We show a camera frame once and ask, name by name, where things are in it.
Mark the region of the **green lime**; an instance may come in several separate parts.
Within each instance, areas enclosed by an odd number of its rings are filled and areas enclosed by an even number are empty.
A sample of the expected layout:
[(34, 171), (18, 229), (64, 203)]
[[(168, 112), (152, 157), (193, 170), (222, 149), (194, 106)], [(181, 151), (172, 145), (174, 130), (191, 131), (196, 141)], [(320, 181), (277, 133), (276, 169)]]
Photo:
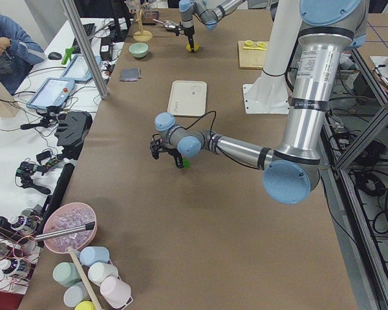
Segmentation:
[(183, 169), (190, 168), (191, 163), (190, 163), (190, 161), (187, 158), (184, 158), (182, 163), (183, 163)]

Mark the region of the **yellow lemon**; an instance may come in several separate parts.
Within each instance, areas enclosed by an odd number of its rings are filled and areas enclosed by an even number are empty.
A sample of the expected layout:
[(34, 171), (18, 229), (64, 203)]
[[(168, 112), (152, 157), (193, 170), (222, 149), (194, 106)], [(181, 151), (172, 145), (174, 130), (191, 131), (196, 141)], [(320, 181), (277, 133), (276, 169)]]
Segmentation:
[(197, 43), (194, 43), (194, 45), (193, 45), (193, 48), (191, 47), (191, 45), (190, 44), (187, 44), (186, 45), (186, 50), (188, 51), (188, 52), (197, 52), (198, 50), (199, 50), (199, 45), (197, 44)]

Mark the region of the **beige tray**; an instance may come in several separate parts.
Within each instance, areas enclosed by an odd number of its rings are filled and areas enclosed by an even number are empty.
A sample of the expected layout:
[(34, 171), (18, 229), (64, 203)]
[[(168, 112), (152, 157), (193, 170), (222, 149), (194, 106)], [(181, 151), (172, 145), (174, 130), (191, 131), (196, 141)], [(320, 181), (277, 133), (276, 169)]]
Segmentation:
[(174, 81), (167, 111), (174, 116), (202, 116), (206, 112), (207, 87), (204, 81)]

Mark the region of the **metal scoop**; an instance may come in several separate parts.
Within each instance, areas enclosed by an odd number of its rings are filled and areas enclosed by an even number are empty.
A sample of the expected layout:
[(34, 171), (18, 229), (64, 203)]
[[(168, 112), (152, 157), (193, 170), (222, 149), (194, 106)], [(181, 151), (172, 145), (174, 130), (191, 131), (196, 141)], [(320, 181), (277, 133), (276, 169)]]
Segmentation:
[(168, 32), (178, 32), (179, 31), (179, 24), (176, 24), (173, 21), (170, 21), (170, 20), (161, 21), (158, 19), (154, 19), (153, 21), (156, 24), (163, 26), (165, 28), (165, 30)]

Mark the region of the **mint green bowl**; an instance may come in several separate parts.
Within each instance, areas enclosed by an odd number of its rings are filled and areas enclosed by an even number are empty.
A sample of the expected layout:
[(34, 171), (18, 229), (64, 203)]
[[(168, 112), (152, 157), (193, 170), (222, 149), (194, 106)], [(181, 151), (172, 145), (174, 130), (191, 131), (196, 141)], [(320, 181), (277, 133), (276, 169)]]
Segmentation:
[(149, 45), (146, 43), (133, 43), (129, 46), (129, 53), (137, 59), (146, 57), (148, 51)]

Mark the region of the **wooden cutting board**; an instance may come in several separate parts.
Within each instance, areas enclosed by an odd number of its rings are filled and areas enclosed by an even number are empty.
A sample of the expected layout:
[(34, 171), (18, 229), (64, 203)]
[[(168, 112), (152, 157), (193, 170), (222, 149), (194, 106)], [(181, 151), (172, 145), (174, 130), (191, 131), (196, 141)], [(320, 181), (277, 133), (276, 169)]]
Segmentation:
[(269, 42), (266, 43), (266, 48), (261, 48), (256, 45), (257, 41), (253, 41), (252, 46), (245, 46), (245, 41), (238, 41), (238, 59), (239, 68), (241, 69), (262, 69), (266, 59)]

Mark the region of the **pink bowl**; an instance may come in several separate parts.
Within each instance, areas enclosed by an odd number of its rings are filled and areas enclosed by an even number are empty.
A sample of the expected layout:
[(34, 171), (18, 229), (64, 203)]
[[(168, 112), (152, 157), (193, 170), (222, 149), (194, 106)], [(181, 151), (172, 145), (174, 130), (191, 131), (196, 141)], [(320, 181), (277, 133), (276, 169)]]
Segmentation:
[(92, 222), (94, 222), (93, 229), (45, 240), (45, 247), (57, 254), (67, 253), (69, 249), (80, 251), (88, 246), (96, 236), (98, 229), (96, 213), (89, 205), (82, 202), (72, 202), (61, 206), (49, 216), (43, 233), (72, 229)]

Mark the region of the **blue teach pendant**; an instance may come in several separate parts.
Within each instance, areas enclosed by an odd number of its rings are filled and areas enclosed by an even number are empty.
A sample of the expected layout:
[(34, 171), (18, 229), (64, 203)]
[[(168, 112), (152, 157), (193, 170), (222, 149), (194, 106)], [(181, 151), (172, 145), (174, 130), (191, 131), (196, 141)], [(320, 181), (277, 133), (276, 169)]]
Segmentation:
[(72, 79), (47, 78), (26, 104), (26, 107), (36, 110), (63, 107), (74, 87), (75, 81)]
[(85, 58), (80, 54), (76, 54), (60, 78), (73, 80), (77, 83), (87, 83), (92, 79), (92, 75)]

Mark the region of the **blue plastic cup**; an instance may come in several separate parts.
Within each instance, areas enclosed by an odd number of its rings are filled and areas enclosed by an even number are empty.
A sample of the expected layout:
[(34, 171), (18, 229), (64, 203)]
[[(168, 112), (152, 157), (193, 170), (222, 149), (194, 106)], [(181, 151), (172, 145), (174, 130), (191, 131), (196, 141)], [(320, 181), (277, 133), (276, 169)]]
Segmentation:
[(80, 252), (81, 264), (89, 267), (96, 262), (107, 263), (109, 259), (108, 248), (102, 246), (88, 246)]

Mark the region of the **black computer mouse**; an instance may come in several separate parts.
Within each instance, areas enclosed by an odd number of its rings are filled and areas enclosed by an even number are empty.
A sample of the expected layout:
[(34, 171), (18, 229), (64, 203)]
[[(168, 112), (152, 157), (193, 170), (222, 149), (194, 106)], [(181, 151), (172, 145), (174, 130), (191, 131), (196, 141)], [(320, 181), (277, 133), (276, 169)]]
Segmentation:
[(62, 58), (63, 58), (63, 56), (58, 52), (51, 52), (48, 54), (49, 60), (60, 60)]

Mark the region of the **white plastic cup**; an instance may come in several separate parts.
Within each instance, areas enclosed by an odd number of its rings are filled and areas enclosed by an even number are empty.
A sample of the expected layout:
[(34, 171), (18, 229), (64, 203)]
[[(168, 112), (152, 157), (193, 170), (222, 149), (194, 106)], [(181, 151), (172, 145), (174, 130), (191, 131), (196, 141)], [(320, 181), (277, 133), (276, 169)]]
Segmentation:
[(89, 267), (88, 279), (96, 284), (98, 287), (101, 286), (102, 282), (109, 276), (118, 278), (118, 269), (112, 264), (96, 262)]

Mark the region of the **pink plastic cup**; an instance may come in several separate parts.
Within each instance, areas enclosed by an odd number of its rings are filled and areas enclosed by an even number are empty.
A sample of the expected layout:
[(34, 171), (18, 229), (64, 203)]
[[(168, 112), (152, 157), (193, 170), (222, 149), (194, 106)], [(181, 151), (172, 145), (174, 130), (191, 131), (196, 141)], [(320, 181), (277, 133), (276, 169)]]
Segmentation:
[(100, 285), (100, 293), (114, 308), (119, 309), (132, 302), (131, 286), (114, 276), (108, 276)]

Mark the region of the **green plastic cup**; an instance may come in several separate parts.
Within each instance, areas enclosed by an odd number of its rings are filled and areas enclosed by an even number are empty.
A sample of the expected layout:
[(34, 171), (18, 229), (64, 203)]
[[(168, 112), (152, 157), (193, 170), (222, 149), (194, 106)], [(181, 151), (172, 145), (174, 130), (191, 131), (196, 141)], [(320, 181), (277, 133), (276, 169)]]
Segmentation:
[(63, 287), (70, 287), (81, 281), (75, 265), (70, 262), (61, 262), (55, 266), (52, 277)]

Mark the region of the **wooden stick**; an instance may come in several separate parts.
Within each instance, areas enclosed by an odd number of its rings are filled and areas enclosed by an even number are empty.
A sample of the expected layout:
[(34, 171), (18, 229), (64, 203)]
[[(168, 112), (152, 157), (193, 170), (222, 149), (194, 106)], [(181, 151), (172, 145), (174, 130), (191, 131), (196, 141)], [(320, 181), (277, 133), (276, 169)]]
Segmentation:
[(84, 270), (83, 270), (83, 268), (81, 266), (81, 263), (80, 263), (79, 258), (77, 256), (77, 251), (74, 250), (73, 248), (70, 248), (68, 250), (68, 253), (69, 253), (69, 255), (70, 255), (71, 259), (72, 259), (72, 262), (75, 265), (75, 267), (76, 267), (76, 269), (77, 269), (77, 271), (78, 271), (78, 273), (80, 275), (80, 278), (81, 278), (82, 282), (84, 283), (84, 286), (85, 286), (85, 288), (86, 288), (86, 290), (87, 290), (87, 292), (88, 292), (88, 294), (89, 294), (89, 296), (91, 298), (91, 301), (94, 304), (96, 310), (102, 310), (102, 306), (101, 306), (101, 304), (100, 304), (100, 302), (98, 300), (98, 297), (94, 293), (94, 290), (93, 290), (93, 288), (92, 288), (92, 286), (91, 286), (91, 284), (90, 284), (90, 282), (89, 282), (89, 280), (88, 280), (88, 278), (87, 278), (87, 276), (86, 276), (86, 274), (85, 274), (85, 272), (84, 272)]

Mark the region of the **grey plastic cup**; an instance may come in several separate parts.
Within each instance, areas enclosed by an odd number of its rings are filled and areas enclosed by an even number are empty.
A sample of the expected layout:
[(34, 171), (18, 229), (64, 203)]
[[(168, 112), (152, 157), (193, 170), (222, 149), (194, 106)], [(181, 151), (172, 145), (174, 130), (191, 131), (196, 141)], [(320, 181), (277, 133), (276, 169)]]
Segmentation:
[(70, 286), (63, 295), (63, 302), (67, 307), (76, 307), (80, 302), (90, 299), (83, 282)]

